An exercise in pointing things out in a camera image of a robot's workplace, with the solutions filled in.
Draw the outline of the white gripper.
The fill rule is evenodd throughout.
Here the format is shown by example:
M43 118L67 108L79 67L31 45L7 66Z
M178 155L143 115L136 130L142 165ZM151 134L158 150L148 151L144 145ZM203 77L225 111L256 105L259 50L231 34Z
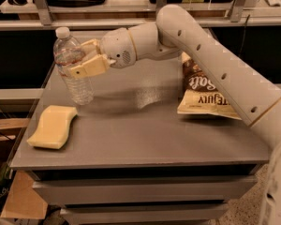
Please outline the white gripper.
M108 32L100 40L100 45L99 41L93 38L83 42L81 47L86 56L95 57L69 70L69 74L75 79L103 74L110 67L130 67L135 64L137 58L132 38L126 28Z

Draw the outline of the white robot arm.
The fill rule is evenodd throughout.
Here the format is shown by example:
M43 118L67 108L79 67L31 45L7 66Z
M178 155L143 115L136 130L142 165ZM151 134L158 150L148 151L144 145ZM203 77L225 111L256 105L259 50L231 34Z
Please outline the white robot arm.
M259 225L281 225L281 89L207 34L183 8L166 5L154 22L106 34L82 44L86 57L70 74L96 76L132 66L143 58L187 53L226 98L243 122L272 151Z

